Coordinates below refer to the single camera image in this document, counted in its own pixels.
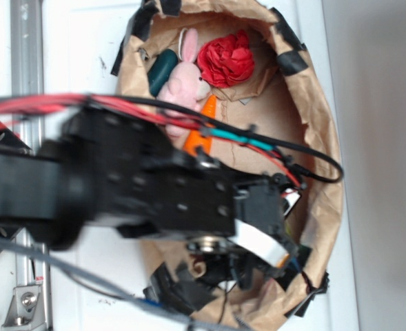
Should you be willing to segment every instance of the stuffed toy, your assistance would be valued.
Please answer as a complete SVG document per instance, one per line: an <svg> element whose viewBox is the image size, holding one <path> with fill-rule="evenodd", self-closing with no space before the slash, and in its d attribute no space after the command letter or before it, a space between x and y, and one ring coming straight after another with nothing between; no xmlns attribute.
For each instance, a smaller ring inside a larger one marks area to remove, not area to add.
<svg viewBox="0 0 406 331"><path fill-rule="evenodd" d="M202 106L198 101L206 98L210 85L201 78L201 71L194 64L198 54L196 29L191 28L186 32L179 54L183 61L170 73L169 80L161 88L157 99L200 112ZM168 110L167 114L171 117L182 116L171 110ZM178 139L188 131L173 125L166 125L165 129L171 140Z"/></svg>

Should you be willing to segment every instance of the green object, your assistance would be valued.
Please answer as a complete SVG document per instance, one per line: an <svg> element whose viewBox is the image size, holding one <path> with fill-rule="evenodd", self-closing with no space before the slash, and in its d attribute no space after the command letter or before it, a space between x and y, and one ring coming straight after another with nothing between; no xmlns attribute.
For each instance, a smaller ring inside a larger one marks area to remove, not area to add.
<svg viewBox="0 0 406 331"><path fill-rule="evenodd" d="M164 83L178 64L178 57L173 50L164 50L157 57L154 65L148 72L149 92L154 97L159 95Z"/></svg>
<svg viewBox="0 0 406 331"><path fill-rule="evenodd" d="M262 141L256 139L249 139L247 137L240 137L237 134L220 130L220 129L211 129L210 134L215 137L220 137L224 139L238 141L239 143L249 143L250 145L256 146L262 150L273 150L273 146L268 143L263 143Z"/></svg>

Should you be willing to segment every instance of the orange carrot toy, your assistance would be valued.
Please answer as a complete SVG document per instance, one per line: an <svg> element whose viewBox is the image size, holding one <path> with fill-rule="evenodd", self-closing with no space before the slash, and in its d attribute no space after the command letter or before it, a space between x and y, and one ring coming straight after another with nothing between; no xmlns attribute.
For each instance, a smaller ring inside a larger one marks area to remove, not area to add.
<svg viewBox="0 0 406 331"><path fill-rule="evenodd" d="M212 94L206 101L201 114L208 116L210 118L215 118L216 112L216 97ZM210 153L210 147L212 146L212 138L202 137L198 130L192 130L184 143L183 150L194 157L196 156L195 149L201 146L205 153Z"/></svg>

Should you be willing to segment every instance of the paper bag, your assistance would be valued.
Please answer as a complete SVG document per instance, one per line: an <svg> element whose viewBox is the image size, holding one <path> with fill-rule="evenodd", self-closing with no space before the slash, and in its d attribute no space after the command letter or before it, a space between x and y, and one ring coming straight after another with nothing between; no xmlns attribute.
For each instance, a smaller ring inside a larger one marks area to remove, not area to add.
<svg viewBox="0 0 406 331"><path fill-rule="evenodd" d="M240 29L250 38L256 63L251 79L233 88L212 89L219 99L218 120L240 128L253 123L259 134L305 144L339 160L333 118L306 47L277 10L268 10L253 0L145 1L128 25L117 93L152 98L147 71L163 50L177 51L183 28L198 30L200 46ZM247 98L251 98L248 103L241 103ZM176 143L178 147L184 139ZM270 174L278 171L261 156L233 144L214 141L211 154L238 170ZM290 154L315 173L336 176L326 162L297 152ZM307 296L305 276L311 286L318 288L321 284L341 222L343 186L318 181L308 184L309 189L288 220L295 240L311 248L304 277L298 274L285 290L277 281L264 282L259 275L250 291L234 288L228 295L221 323L275 330ZM205 272L204 263L196 263L184 243L145 242L143 246L149 274L162 263L174 274L183 262L193 277ZM192 314L195 319L218 321L224 297L222 291L214 295L218 297Z"/></svg>

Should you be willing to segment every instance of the red tissue paper flower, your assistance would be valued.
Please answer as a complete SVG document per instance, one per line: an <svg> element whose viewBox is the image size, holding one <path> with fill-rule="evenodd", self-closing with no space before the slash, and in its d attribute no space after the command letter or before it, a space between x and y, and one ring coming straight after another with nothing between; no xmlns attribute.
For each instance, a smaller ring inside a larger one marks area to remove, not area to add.
<svg viewBox="0 0 406 331"><path fill-rule="evenodd" d="M198 59L201 77L217 88L242 83L253 74L255 62L244 30L214 39L201 48Z"/></svg>

